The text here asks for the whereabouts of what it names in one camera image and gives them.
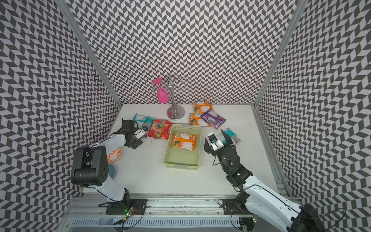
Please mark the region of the teal Fox's candy bag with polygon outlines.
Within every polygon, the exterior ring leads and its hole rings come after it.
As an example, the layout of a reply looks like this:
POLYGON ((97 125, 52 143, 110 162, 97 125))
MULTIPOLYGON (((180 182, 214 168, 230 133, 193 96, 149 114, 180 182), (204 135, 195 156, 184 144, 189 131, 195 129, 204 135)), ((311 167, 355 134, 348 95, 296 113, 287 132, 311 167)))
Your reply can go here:
MULTIPOLYGON (((240 138, 230 129, 230 128, 226 128, 224 130, 224 133, 226 133, 232 140, 232 145, 236 145, 238 144, 239 142, 241 142, 240 138)), ((223 133, 219 133, 217 135, 217 138, 222 142, 222 143, 226 143, 226 138, 225 136, 223 135, 223 133)))

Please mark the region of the orange Fox's candy bag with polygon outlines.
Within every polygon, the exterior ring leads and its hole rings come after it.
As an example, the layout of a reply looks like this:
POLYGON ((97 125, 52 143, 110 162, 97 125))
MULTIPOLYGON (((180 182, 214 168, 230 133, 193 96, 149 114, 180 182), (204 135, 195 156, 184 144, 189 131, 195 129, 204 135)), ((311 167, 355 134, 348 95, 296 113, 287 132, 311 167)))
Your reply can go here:
POLYGON ((179 148, 193 151, 196 147, 196 134, 190 134, 185 132, 176 132, 173 135, 171 148, 179 148))

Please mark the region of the light green plastic basket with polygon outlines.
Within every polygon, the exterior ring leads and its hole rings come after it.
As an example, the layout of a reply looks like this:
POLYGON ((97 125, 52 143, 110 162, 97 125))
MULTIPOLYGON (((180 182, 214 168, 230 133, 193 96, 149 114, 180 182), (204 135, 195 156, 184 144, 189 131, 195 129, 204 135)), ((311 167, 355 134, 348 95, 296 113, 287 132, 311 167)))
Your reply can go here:
POLYGON ((164 158, 165 166, 197 170, 202 145, 201 138, 201 126, 173 124, 164 158))

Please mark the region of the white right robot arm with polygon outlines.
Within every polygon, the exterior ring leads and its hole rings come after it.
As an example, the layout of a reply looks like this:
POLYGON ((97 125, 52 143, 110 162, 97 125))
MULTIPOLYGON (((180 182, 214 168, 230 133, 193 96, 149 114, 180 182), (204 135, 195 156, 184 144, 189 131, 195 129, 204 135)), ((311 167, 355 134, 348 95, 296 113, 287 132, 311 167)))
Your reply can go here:
POLYGON ((240 163, 232 139, 224 131, 221 142, 211 132, 205 139, 204 150, 217 158, 227 181, 239 189, 236 206, 241 213, 249 212, 263 218, 281 232, 324 232, 326 229, 317 211, 310 205, 299 205, 261 182, 240 163))

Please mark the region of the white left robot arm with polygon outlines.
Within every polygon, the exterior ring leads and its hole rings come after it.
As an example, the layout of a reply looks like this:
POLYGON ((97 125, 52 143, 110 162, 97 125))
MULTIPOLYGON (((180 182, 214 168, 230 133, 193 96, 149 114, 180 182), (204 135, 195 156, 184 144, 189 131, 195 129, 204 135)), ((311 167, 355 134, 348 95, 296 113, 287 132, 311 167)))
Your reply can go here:
POLYGON ((70 180, 74 185, 92 188, 110 204, 131 203, 129 191, 116 184, 109 176, 108 155, 115 150, 133 148, 137 142, 138 123, 133 120, 122 120, 121 128, 107 139, 96 144, 77 148, 73 154, 70 180))

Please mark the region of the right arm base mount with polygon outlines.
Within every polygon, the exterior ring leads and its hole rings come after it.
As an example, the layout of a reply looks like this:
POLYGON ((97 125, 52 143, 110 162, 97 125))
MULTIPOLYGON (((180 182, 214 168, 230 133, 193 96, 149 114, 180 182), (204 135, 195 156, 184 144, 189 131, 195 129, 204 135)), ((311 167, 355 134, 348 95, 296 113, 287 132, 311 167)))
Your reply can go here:
POLYGON ((246 192, 239 193, 235 198, 222 199, 221 207, 223 208, 225 215, 242 214, 250 215, 245 206, 247 199, 250 195, 246 192))

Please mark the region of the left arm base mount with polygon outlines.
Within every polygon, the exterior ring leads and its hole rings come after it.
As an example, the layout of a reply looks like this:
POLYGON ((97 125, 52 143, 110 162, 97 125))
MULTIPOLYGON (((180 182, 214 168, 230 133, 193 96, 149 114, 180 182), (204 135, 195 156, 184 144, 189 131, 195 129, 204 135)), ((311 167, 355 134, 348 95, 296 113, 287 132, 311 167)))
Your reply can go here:
POLYGON ((132 199, 128 202, 116 202, 116 203, 107 203, 106 208, 107 215, 128 215, 131 207, 134 208, 133 213, 135 215, 143 215, 146 210, 148 200, 147 199, 132 199))

